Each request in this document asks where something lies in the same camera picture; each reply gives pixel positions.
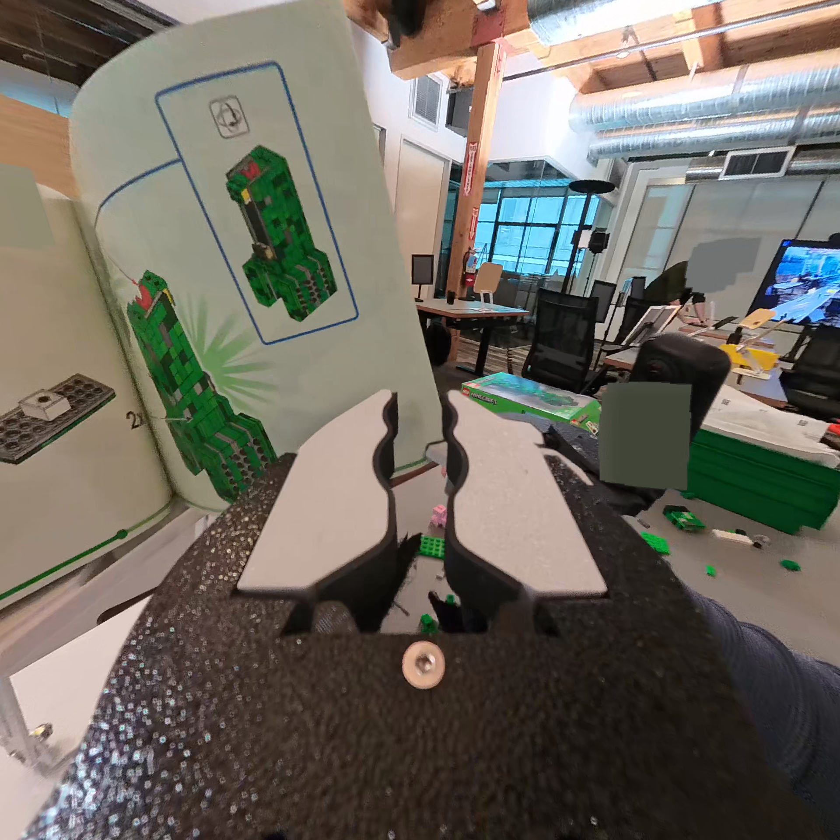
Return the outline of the white printed paper bag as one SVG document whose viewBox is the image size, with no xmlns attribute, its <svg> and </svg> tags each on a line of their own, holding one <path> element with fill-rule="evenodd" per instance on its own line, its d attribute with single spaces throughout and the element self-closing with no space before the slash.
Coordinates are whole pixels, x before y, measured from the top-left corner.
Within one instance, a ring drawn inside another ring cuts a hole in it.
<svg viewBox="0 0 840 840">
<path fill-rule="evenodd" d="M 723 385 L 701 428 L 820 466 L 837 469 L 839 454 L 823 442 L 828 423 L 768 406 Z"/>
</svg>

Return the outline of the large wall screen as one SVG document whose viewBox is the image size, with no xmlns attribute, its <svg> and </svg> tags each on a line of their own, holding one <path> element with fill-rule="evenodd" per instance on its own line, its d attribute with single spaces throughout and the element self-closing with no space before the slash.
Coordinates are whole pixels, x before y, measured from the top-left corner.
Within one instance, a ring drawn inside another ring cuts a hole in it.
<svg viewBox="0 0 840 840">
<path fill-rule="evenodd" d="M 772 310 L 774 321 L 839 326 L 839 236 L 780 243 L 748 308 Z"/>
</svg>

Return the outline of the scattered small green bricks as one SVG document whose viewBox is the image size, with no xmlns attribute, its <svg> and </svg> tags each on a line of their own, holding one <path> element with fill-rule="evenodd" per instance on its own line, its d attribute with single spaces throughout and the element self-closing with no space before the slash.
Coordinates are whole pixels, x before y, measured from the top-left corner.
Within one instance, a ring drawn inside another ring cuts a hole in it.
<svg viewBox="0 0 840 840">
<path fill-rule="evenodd" d="M 651 532 L 641 532 L 640 536 L 659 556 L 668 557 L 670 555 L 669 544 L 665 538 L 658 537 Z M 445 559 L 445 547 L 446 542 L 443 537 L 424 534 L 421 537 L 418 554 L 432 560 L 443 561 Z M 437 633 L 439 631 L 439 622 L 436 613 L 427 612 L 420 615 L 417 628 L 422 633 Z"/>
</svg>

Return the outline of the long wooden work table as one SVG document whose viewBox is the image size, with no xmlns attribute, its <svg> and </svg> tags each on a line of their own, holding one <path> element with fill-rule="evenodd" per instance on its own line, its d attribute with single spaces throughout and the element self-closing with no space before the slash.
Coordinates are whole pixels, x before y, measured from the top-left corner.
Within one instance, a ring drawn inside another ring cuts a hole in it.
<svg viewBox="0 0 840 840">
<path fill-rule="evenodd" d="M 718 347 L 726 342 L 734 329 L 730 324 L 721 330 L 704 329 L 698 331 L 690 327 L 683 327 L 679 329 L 679 332 L 688 335 L 693 334 L 697 341 Z M 755 349 L 754 356 L 760 356 L 761 353 L 774 355 L 773 366 L 766 371 L 765 378 L 755 375 L 751 370 L 739 373 L 733 369 L 726 380 L 726 385 L 765 405 L 784 408 L 788 404 L 788 400 L 781 383 L 781 372 L 787 363 L 781 362 L 781 355 L 777 353 L 775 342 L 768 337 L 755 340 L 750 344 L 750 347 Z M 638 348 L 636 347 L 617 350 L 606 355 L 596 366 L 604 365 L 615 371 L 629 372 L 634 367 L 637 352 Z"/>
</svg>

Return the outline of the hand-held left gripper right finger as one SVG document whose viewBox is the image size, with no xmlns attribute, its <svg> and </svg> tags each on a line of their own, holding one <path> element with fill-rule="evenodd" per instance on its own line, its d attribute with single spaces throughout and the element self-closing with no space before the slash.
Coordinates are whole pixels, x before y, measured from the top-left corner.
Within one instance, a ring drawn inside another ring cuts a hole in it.
<svg viewBox="0 0 840 840">
<path fill-rule="evenodd" d="M 605 578 L 552 472 L 564 460 L 543 434 L 452 391 L 444 437 L 444 570 L 463 606 L 491 631 L 528 632 L 543 607 L 604 601 Z"/>
</svg>

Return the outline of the brick set instruction booklet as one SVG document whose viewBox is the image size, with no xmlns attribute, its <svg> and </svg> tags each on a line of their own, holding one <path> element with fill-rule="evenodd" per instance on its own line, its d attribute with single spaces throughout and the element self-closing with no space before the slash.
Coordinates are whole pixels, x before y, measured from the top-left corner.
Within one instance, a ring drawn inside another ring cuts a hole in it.
<svg viewBox="0 0 840 840">
<path fill-rule="evenodd" d="M 166 28 L 107 60 L 65 119 L 175 499 L 223 511 L 381 389 L 400 399 L 396 468 L 420 464 L 434 380 L 340 2 Z"/>
</svg>

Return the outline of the yellow plastic part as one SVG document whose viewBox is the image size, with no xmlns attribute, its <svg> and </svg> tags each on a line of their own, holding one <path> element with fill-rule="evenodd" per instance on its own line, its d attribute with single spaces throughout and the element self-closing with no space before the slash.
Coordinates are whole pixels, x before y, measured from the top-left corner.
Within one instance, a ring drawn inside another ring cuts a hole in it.
<svg viewBox="0 0 840 840">
<path fill-rule="evenodd" d="M 719 349 L 727 355 L 730 373 L 736 376 L 739 382 L 744 377 L 768 381 L 780 361 L 777 353 L 747 344 L 723 343 Z"/>
</svg>

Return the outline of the silver ventilation duct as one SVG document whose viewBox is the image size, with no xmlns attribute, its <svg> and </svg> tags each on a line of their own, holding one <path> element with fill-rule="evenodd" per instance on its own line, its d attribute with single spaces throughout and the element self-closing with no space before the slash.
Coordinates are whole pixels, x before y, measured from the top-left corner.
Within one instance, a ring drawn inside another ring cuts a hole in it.
<svg viewBox="0 0 840 840">
<path fill-rule="evenodd" d="M 573 131 L 604 131 L 742 113 L 838 103 L 838 50 L 768 60 L 579 94 L 570 105 Z"/>
<path fill-rule="evenodd" d="M 558 46 L 715 1 L 528 1 L 528 21 L 543 46 Z"/>
<path fill-rule="evenodd" d="M 839 106 L 830 104 L 609 129 L 591 138 L 587 157 L 598 161 L 819 144 L 837 142 L 838 136 Z"/>
</svg>

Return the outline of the grey desk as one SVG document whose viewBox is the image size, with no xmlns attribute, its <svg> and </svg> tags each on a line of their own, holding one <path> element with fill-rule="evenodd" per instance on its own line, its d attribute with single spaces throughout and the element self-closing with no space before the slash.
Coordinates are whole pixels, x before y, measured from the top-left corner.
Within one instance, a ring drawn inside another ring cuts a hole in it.
<svg viewBox="0 0 840 840">
<path fill-rule="evenodd" d="M 442 536 L 442 529 L 429 524 L 433 508 L 447 500 L 441 465 L 428 461 L 394 481 L 398 538 L 426 532 Z M 664 518 L 661 511 L 667 504 L 686 505 L 707 530 L 742 529 L 766 535 L 771 545 L 756 549 L 702 533 L 684 533 Z M 654 534 L 667 540 L 667 562 L 689 588 L 719 602 L 738 620 L 767 629 L 794 651 L 839 666 L 838 506 L 822 529 L 802 528 L 795 535 L 702 500 L 687 500 L 674 490 L 637 518 L 645 519 Z M 800 570 L 783 568 L 783 560 L 798 563 Z M 416 631 L 420 615 L 432 613 L 429 591 L 444 598 L 453 590 L 442 561 L 420 557 L 381 630 Z"/>
</svg>

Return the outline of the green brick set box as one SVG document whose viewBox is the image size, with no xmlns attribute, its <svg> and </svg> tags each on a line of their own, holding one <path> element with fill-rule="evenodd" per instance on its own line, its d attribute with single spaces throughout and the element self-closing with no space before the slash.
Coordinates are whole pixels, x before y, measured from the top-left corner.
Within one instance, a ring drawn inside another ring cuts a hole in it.
<svg viewBox="0 0 840 840">
<path fill-rule="evenodd" d="M 576 394 L 498 372 L 460 386 L 467 397 L 498 414 L 530 414 L 598 435 L 601 405 L 592 396 Z"/>
</svg>

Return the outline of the wooden top office table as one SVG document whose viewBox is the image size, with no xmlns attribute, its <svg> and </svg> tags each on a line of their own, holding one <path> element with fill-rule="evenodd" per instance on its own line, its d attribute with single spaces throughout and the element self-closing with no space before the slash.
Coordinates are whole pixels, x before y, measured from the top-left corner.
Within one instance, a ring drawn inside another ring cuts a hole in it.
<svg viewBox="0 0 840 840">
<path fill-rule="evenodd" d="M 510 326 L 522 321 L 529 313 L 526 309 L 509 308 L 495 303 L 456 299 L 448 303 L 445 299 L 415 300 L 416 311 L 423 331 L 427 330 L 431 318 L 440 318 L 444 325 L 461 331 L 480 329 L 480 342 L 473 369 L 459 365 L 461 371 L 471 372 L 475 377 L 485 373 L 490 338 L 494 328 Z"/>
</svg>

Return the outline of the stack of green plastic bins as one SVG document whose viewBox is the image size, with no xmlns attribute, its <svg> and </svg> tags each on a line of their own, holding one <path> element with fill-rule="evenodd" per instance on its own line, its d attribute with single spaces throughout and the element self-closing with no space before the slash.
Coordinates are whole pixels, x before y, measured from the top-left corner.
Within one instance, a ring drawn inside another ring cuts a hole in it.
<svg viewBox="0 0 840 840">
<path fill-rule="evenodd" d="M 838 453 L 708 419 L 690 445 L 681 494 L 789 534 L 819 530 L 838 506 Z"/>
</svg>

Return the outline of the white ceiling vent grille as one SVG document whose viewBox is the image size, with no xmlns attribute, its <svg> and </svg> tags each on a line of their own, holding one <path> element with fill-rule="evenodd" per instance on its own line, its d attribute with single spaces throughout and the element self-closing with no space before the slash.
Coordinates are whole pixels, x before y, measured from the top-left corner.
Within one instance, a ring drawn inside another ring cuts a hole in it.
<svg viewBox="0 0 840 840">
<path fill-rule="evenodd" d="M 795 152 L 794 146 L 730 151 L 723 162 L 718 180 L 738 181 L 783 177 Z"/>
</svg>

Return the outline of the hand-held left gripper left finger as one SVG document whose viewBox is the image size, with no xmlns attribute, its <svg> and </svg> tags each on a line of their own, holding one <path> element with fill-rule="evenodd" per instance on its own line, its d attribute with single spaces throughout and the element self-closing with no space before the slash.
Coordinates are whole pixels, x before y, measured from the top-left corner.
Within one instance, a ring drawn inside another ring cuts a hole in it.
<svg viewBox="0 0 840 840">
<path fill-rule="evenodd" d="M 397 521 L 397 432 L 397 394 L 384 389 L 300 446 L 236 584 L 249 623 L 306 634 L 332 612 L 360 634 L 387 628 L 418 545 Z"/>
</svg>

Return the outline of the large paned window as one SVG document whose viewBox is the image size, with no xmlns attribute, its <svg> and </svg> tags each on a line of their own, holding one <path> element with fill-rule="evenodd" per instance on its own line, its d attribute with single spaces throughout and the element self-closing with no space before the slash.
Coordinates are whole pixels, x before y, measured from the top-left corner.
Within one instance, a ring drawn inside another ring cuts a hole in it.
<svg viewBox="0 0 840 840">
<path fill-rule="evenodd" d="M 572 237 L 582 218 L 593 224 L 602 200 L 583 195 L 519 195 L 495 191 L 482 202 L 475 248 L 479 264 L 491 262 L 521 275 L 564 275 Z"/>
</svg>

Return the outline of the person's right forearm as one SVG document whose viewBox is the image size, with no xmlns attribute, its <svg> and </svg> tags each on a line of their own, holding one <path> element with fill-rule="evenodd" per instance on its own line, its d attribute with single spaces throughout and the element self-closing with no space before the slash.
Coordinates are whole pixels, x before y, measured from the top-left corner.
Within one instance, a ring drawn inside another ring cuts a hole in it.
<svg viewBox="0 0 840 840">
<path fill-rule="evenodd" d="M 839 668 L 687 593 L 717 639 L 765 759 L 828 838 L 839 838 Z"/>
</svg>

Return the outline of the black floor lamp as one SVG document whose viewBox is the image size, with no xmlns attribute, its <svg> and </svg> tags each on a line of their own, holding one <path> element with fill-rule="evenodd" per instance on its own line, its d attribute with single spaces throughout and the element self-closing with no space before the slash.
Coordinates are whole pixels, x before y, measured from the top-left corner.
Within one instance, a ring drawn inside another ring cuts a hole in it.
<svg viewBox="0 0 840 840">
<path fill-rule="evenodd" d="M 594 196 L 603 196 L 615 191 L 616 187 L 613 183 L 600 179 L 581 179 L 573 181 L 569 189 L 571 192 L 584 196 L 583 209 L 581 211 L 581 218 L 572 236 L 572 251 L 570 253 L 569 262 L 564 274 L 563 285 L 561 293 L 567 295 L 570 293 L 572 287 L 572 275 L 576 263 L 577 254 L 580 250 L 581 236 L 586 225 L 586 218 L 589 213 L 589 208 Z"/>
</svg>

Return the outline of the tilted tablet on stand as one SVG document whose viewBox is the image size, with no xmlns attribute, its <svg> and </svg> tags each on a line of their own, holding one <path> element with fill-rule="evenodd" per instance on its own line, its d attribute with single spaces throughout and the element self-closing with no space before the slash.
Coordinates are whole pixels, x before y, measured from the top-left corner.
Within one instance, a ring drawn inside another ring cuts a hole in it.
<svg viewBox="0 0 840 840">
<path fill-rule="evenodd" d="M 630 329 L 620 343 L 624 347 L 640 347 L 646 341 L 659 335 L 676 318 L 681 305 L 676 306 L 653 306 L 646 310 L 637 323 Z"/>
</svg>

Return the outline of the white wall air vent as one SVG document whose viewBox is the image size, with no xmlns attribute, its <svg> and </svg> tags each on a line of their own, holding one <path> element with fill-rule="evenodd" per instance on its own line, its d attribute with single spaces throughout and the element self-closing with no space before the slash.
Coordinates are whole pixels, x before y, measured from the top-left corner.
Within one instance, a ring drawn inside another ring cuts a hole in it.
<svg viewBox="0 0 840 840">
<path fill-rule="evenodd" d="M 413 80 L 411 118 L 430 130 L 437 130 L 443 85 L 435 76 Z"/>
</svg>

